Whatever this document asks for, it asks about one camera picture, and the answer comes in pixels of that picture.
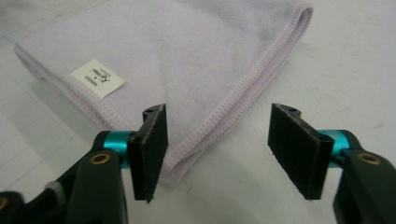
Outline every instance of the white surface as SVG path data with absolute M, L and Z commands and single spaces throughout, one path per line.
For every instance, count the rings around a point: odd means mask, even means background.
M 0 190 L 21 191 L 29 201 L 100 130 L 30 77 L 12 48 L 100 1 L 16 2 L 0 10 Z M 180 186 L 160 185 L 151 204 L 133 201 L 127 190 L 131 223 L 334 223 L 340 170 L 329 170 L 322 200 L 305 201 L 266 145 L 272 102 L 295 106 L 317 129 L 350 130 L 396 164 L 396 2 L 309 2 L 312 23 L 283 69 Z

